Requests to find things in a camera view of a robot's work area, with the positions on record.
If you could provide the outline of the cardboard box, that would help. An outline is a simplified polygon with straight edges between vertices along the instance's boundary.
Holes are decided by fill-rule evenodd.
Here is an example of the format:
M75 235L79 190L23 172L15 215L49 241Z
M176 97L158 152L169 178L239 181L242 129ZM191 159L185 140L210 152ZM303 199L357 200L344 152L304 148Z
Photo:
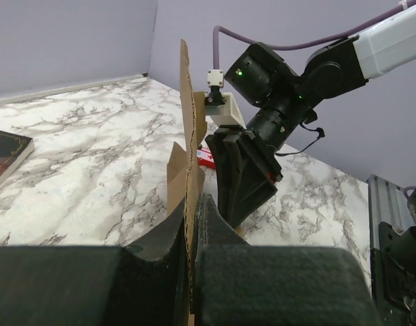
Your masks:
M220 218L207 200L198 202L204 173L197 163L197 146L206 134L201 92L194 92L189 72L187 43L181 41L180 98L183 112L186 151L172 150L171 162L183 159L176 176L168 175L168 211L180 213L181 240L179 274L174 312L179 322L196 325L243 325L245 316L238 310L243 299L240 284L232 276L234 262L244 253L246 241Z

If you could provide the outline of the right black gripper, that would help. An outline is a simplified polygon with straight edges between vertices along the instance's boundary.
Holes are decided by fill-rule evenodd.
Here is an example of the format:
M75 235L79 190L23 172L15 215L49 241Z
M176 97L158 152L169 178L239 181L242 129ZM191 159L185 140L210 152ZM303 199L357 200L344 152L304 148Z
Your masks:
M302 105L286 106L283 111L264 107L246 125L260 137L236 132L207 136L216 166L218 209L227 223L240 225L277 192L283 174L274 153L297 126L318 132L304 126L306 113Z

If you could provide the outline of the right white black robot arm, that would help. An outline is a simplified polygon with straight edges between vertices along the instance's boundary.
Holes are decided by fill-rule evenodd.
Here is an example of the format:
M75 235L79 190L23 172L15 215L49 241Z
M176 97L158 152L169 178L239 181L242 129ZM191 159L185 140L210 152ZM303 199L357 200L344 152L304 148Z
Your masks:
M316 121L317 105L416 59L416 1L401 1L314 45L318 50L302 74L280 56L280 46L254 40L227 71L213 56L205 112L217 130L206 142L216 168L218 209L233 227L276 193L280 149L295 128Z

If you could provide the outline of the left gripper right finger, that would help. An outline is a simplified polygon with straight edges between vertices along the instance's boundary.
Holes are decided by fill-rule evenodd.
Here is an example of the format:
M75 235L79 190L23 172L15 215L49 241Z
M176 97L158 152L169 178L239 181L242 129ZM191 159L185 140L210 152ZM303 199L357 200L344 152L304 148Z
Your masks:
M360 264L345 249L252 246L199 197L196 325L379 325Z

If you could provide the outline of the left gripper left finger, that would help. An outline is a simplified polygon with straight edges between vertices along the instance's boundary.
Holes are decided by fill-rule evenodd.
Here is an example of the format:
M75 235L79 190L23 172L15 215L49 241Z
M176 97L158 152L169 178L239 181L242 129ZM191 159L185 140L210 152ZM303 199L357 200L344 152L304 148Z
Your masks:
M184 206L121 246L0 247L0 325L186 325Z

